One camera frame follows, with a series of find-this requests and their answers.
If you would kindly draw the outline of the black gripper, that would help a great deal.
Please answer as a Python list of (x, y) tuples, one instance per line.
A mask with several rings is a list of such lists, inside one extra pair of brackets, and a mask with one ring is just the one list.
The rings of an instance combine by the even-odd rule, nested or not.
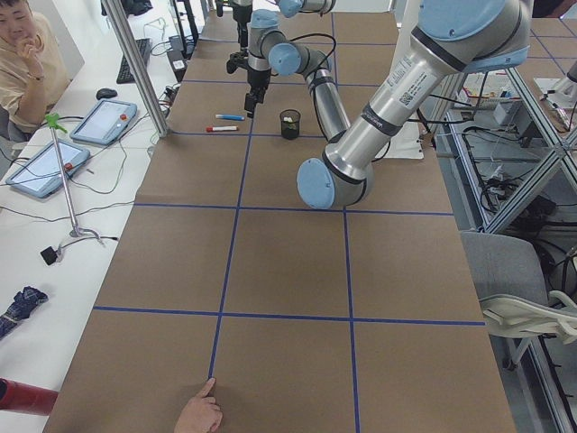
[(249, 118), (254, 117), (255, 104), (262, 104), (270, 84), (271, 69), (248, 69), (247, 82), (252, 93), (246, 93), (244, 110)]
[(248, 23), (252, 18), (252, 3), (233, 3), (233, 18), (237, 22), (238, 43), (240, 51), (248, 50), (249, 32)]

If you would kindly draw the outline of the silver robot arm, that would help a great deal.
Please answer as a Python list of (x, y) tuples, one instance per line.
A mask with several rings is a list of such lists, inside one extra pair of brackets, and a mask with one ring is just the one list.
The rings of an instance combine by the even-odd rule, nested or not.
[(301, 199), (312, 208), (356, 204), (371, 191), (371, 163), (447, 76), (516, 67), (525, 61), (530, 1), (422, 1), (409, 46), (359, 117), (350, 122), (326, 57), (289, 41), (270, 10), (252, 13), (250, 74), (300, 74), (316, 103), (328, 144), (298, 169)]
[[(287, 18), (297, 13), (317, 13), (320, 15), (328, 14), (332, 11), (335, 1), (330, 0), (279, 0), (273, 1), (280, 12)], [(224, 15), (224, 7), (231, 7), (233, 10), (233, 19), (236, 21), (238, 42), (241, 53), (246, 54), (248, 50), (249, 33), (248, 23), (252, 18), (252, 0), (230, 0), (215, 1), (215, 9), (218, 17)]]

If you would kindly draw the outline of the bystander hand at table edge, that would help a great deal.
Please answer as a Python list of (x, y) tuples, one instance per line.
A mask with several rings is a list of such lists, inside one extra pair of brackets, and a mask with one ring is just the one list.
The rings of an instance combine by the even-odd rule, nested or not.
[(202, 389), (184, 406), (173, 429), (174, 433), (216, 432), (224, 414), (216, 398), (211, 395), (216, 379), (209, 378)]

